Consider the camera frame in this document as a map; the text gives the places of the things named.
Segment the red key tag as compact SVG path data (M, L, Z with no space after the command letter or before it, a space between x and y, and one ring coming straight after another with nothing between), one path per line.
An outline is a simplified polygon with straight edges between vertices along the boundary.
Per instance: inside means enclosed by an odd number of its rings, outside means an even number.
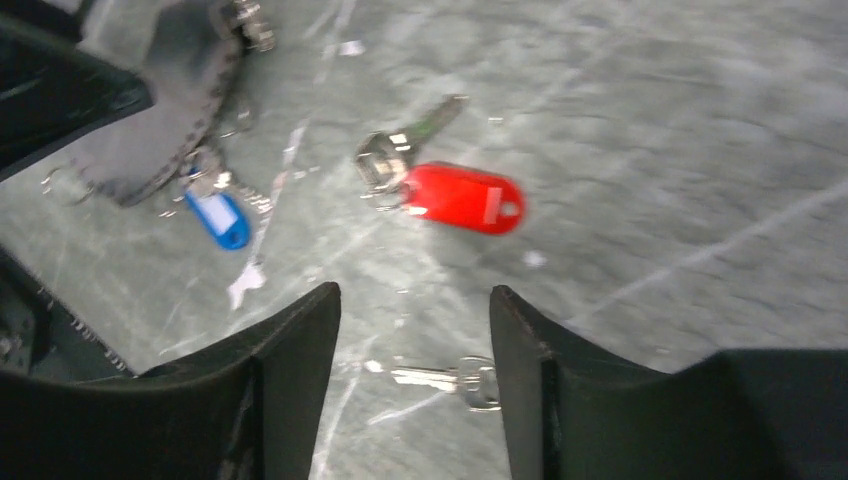
M485 235L513 231L526 213L524 193L512 179L447 162L413 167L401 192L409 215Z

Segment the silver key with red tag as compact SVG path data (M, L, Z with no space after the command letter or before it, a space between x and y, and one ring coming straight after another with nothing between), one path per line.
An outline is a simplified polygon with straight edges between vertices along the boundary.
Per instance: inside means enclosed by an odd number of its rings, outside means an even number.
M353 156L354 167L366 184L362 198L397 192L422 147L453 122L468 103L468 95L448 94L417 121L393 131L370 133Z

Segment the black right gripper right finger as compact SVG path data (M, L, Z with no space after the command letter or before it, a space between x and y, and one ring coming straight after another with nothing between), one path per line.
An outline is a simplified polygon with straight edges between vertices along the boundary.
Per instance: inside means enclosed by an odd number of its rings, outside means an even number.
M515 479L843 479L847 353L727 349L662 373L505 285L490 332Z

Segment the blue key tag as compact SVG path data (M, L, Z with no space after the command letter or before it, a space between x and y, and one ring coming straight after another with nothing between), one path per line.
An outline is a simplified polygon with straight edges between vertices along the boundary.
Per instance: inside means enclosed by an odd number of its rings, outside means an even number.
M248 245L251 239L248 218L229 194L203 197L186 191L185 201L218 247L234 251Z

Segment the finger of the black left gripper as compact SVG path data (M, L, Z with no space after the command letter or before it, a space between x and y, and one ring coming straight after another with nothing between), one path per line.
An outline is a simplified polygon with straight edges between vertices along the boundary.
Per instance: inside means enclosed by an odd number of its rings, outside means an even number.
M1 15L1 179L153 105L138 75L76 48L64 13Z

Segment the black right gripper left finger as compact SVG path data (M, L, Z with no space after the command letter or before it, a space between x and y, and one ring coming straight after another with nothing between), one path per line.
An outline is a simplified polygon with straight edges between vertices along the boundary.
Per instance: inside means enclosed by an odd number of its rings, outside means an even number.
M325 282L135 377L1 377L5 479L305 479L341 317Z

